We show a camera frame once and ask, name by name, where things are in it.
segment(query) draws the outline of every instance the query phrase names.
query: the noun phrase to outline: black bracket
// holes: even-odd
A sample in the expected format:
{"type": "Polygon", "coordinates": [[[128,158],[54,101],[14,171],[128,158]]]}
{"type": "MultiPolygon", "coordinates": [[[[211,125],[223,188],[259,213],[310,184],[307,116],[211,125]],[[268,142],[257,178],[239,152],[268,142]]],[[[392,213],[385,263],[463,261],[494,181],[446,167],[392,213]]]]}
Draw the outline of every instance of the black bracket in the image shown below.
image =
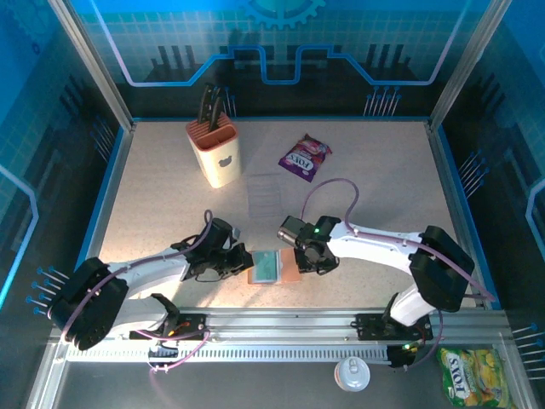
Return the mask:
{"type": "MultiPolygon", "coordinates": [[[[203,328],[206,328],[206,314],[178,314],[178,320],[176,326],[169,334],[166,334],[166,337],[179,337],[190,332],[200,331],[203,328]]],[[[131,332],[129,334],[129,339],[146,339],[149,338],[140,335],[138,332],[131,332]]],[[[187,338],[189,341],[202,341],[204,339],[204,334],[198,334],[193,337],[187,338]]]]}
{"type": "Polygon", "coordinates": [[[403,326],[394,320],[383,319],[383,314],[356,314],[350,326],[358,332],[359,341],[426,341],[433,339],[429,317],[420,318],[413,326],[403,326]]]}
{"type": "MultiPolygon", "coordinates": [[[[420,236],[424,245],[447,256],[466,273],[472,274],[475,263],[445,230],[428,226],[420,236]]],[[[468,281],[423,250],[419,249],[409,259],[410,273],[422,299],[441,311],[458,311],[468,288],[468,281]]]]}
{"type": "MultiPolygon", "coordinates": [[[[50,319],[59,328],[64,328],[88,291],[110,274],[108,265],[97,257],[85,260],[49,302],[50,319]]],[[[111,279],[93,295],[79,313],[66,334],[66,340],[72,342],[80,351],[94,347],[102,341],[112,329],[128,291],[129,287],[124,279],[111,279]]]]}
{"type": "Polygon", "coordinates": [[[327,243],[331,239],[331,230],[340,222],[337,217],[321,216],[316,225],[312,225],[293,216],[286,217],[277,236],[295,248],[295,261],[300,273],[324,275],[339,266],[339,259],[327,243]]]}

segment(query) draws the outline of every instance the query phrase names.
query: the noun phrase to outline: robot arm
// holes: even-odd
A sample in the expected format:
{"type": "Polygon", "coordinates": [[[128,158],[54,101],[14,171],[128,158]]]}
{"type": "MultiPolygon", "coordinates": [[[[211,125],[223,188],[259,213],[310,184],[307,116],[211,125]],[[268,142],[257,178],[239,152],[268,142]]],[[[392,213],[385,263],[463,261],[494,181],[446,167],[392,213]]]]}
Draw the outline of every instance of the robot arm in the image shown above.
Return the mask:
{"type": "Polygon", "coordinates": [[[254,265],[244,244],[237,243],[239,231],[218,218],[212,220],[210,230],[200,244],[189,250],[187,241],[202,237],[205,231],[173,244],[155,256],[132,262],[108,265],[96,257],[86,260],[49,302],[48,317],[59,328],[65,328],[91,289],[104,278],[117,274],[84,305],[70,325],[66,340],[85,350],[108,334],[146,330],[158,337],[167,337],[173,332],[175,335],[181,317],[170,300],[160,294],[143,299],[132,297],[156,285],[175,285],[197,277],[207,268],[214,269],[219,279],[223,279],[254,265]]]}
{"type": "Polygon", "coordinates": [[[295,248],[295,259],[302,273],[326,274],[344,257],[378,262],[412,276],[415,283],[394,294],[384,320],[403,326],[414,325],[435,309],[456,312],[460,309],[468,282],[440,260],[415,243],[440,251],[468,274],[473,272],[471,258],[441,228],[429,226],[424,233],[391,233],[346,224],[336,217],[322,216],[316,225],[288,216],[278,237],[295,248]]]}

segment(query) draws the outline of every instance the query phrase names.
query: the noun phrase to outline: blue border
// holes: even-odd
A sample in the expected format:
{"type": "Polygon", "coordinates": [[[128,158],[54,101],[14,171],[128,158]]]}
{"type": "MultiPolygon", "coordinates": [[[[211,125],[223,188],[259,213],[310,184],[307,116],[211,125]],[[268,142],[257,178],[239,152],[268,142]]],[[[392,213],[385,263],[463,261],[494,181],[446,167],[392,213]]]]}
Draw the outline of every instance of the blue border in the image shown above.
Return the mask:
{"type": "Polygon", "coordinates": [[[439,142],[441,143],[445,151],[445,158],[449,167],[449,171],[453,176],[452,179],[454,181],[454,188],[456,190],[458,198],[460,199],[463,217],[468,224],[469,235],[475,248],[475,254],[477,257],[477,261],[479,262],[481,273],[483,274],[485,288],[496,298],[496,301],[491,302],[490,306],[492,307],[492,309],[502,309],[500,299],[497,296],[496,286],[494,285],[494,280],[492,280],[491,271],[488,267],[488,262],[486,261],[485,251],[483,250],[483,246],[480,243],[479,234],[477,233],[477,227],[475,226],[473,216],[471,215],[468,200],[466,199],[466,195],[463,192],[462,182],[460,181],[460,177],[458,177],[458,171],[454,163],[452,152],[450,151],[450,145],[449,142],[446,140],[446,134],[443,130],[443,125],[439,126],[438,135],[439,142]]]}
{"type": "Polygon", "coordinates": [[[2,290],[0,291],[0,310],[2,309],[2,306],[4,302],[6,301],[6,297],[8,296],[9,289],[11,288],[11,285],[14,283],[15,275],[17,274],[20,266],[20,262],[23,260],[23,256],[26,252],[26,247],[28,247],[28,244],[31,241],[32,234],[34,233],[34,229],[36,228],[37,221],[39,219],[39,214],[37,211],[37,201],[36,201],[36,194],[32,190],[31,187],[29,187],[26,183],[24,183],[20,178],[15,176],[13,173],[11,173],[8,169],[3,167],[0,164],[0,175],[5,176],[9,181],[15,184],[27,197],[30,201],[31,211],[32,211],[32,219],[30,224],[28,225],[28,228],[26,228],[25,237],[23,237],[23,241],[20,244],[19,249],[17,250],[17,254],[15,255],[14,262],[11,264],[11,268],[9,268],[8,276],[6,277],[6,280],[4,281],[2,285],[2,290]]]}
{"type": "Polygon", "coordinates": [[[110,179],[112,178],[113,167],[116,163],[119,154],[119,148],[121,147],[121,141],[123,140],[123,127],[119,127],[118,136],[116,136],[116,142],[113,145],[112,154],[110,155],[110,160],[108,161],[108,166],[106,167],[106,172],[102,178],[102,183],[100,185],[99,194],[96,197],[95,207],[91,218],[89,219],[89,225],[87,226],[87,232],[83,238],[82,249],[79,251],[79,256],[77,257],[76,268],[78,268],[82,262],[87,259],[87,254],[89,253],[89,248],[95,235],[96,225],[99,221],[100,211],[104,204],[104,198],[106,196],[106,191],[108,190],[108,185],[110,179]]]}
{"type": "Polygon", "coordinates": [[[118,46],[116,45],[115,41],[113,40],[112,34],[110,33],[110,30],[107,27],[106,22],[102,18],[102,14],[98,10],[98,7],[96,6],[94,0],[89,0],[90,5],[92,6],[96,18],[100,24],[100,27],[102,28],[102,31],[104,32],[104,35],[106,36],[106,40],[110,44],[110,47],[112,48],[112,52],[116,57],[116,60],[118,61],[119,67],[121,68],[121,71],[123,72],[123,75],[125,77],[125,80],[127,83],[129,83],[131,86],[136,88],[153,88],[153,87],[191,87],[194,85],[198,79],[216,62],[217,60],[234,60],[235,54],[234,52],[236,50],[254,50],[259,53],[260,56],[260,67],[261,67],[261,81],[264,84],[267,85],[295,85],[299,83],[301,79],[301,67],[302,67],[302,53],[306,50],[325,50],[327,51],[327,58],[331,59],[337,59],[337,60],[346,60],[350,65],[353,66],[353,68],[361,75],[370,85],[405,85],[405,86],[428,86],[435,81],[435,78],[439,74],[439,70],[441,69],[443,62],[445,62],[446,56],[449,54],[450,46],[454,42],[454,38],[456,37],[456,34],[458,33],[458,30],[460,29],[460,25],[463,22],[464,17],[466,16],[466,13],[469,11],[469,8],[471,7],[471,3],[473,0],[466,0],[464,7],[462,11],[460,12],[460,15],[458,16],[458,19],[456,20],[456,24],[452,28],[452,32],[449,35],[449,38],[447,39],[445,46],[443,47],[443,50],[441,51],[441,55],[439,56],[437,60],[437,64],[435,65],[435,68],[433,69],[432,75],[428,80],[424,81],[399,81],[399,80],[376,80],[371,77],[371,75],[352,57],[352,55],[348,53],[336,53],[334,50],[334,44],[305,44],[300,45],[297,48],[297,51],[295,52],[295,76],[293,79],[268,79],[267,77],[267,57],[266,57],[266,51],[265,49],[260,45],[227,45],[227,54],[214,54],[210,56],[210,58],[195,72],[192,77],[188,81],[155,81],[155,82],[136,82],[132,79],[130,76],[129,69],[125,65],[123,61],[123,57],[121,56],[121,53],[119,52],[118,46]]]}

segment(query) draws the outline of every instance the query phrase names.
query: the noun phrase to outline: snack bag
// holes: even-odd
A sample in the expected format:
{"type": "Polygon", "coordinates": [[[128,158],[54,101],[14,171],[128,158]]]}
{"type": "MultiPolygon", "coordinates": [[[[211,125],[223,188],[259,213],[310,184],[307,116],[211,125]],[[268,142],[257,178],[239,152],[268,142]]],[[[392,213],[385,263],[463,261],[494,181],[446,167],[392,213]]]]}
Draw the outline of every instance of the snack bag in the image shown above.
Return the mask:
{"type": "Polygon", "coordinates": [[[443,389],[452,405],[515,408],[494,349],[441,348],[437,358],[443,367],[443,389]]]}
{"type": "Polygon", "coordinates": [[[330,147],[305,134],[278,164],[306,181],[313,181],[314,175],[328,153],[331,153],[330,147]]]}

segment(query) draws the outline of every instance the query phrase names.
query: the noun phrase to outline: table surface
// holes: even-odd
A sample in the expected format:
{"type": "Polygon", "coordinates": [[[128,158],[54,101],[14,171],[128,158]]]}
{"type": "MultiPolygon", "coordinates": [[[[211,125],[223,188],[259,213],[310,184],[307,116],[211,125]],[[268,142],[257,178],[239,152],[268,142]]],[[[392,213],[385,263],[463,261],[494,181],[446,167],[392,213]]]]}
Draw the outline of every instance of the table surface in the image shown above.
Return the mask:
{"type": "MultiPolygon", "coordinates": [[[[238,121],[243,176],[219,189],[198,167],[185,126],[138,124],[101,248],[103,262],[151,255],[199,233],[206,209],[240,228],[247,249],[283,248],[276,232],[284,218],[299,216],[310,189],[333,177],[359,186],[351,222],[399,232],[437,225],[455,237],[423,123],[238,121]],[[333,151],[312,183],[278,166],[305,133],[333,151]]],[[[352,199],[347,184],[322,187],[305,219],[342,217],[352,199]]],[[[213,279],[214,273],[205,278],[213,279]]],[[[411,281],[394,268],[342,259],[333,272],[304,274],[298,283],[248,285],[246,274],[240,274],[217,283],[161,285],[149,292],[162,292],[179,307],[370,308],[385,307],[411,281]]]]}

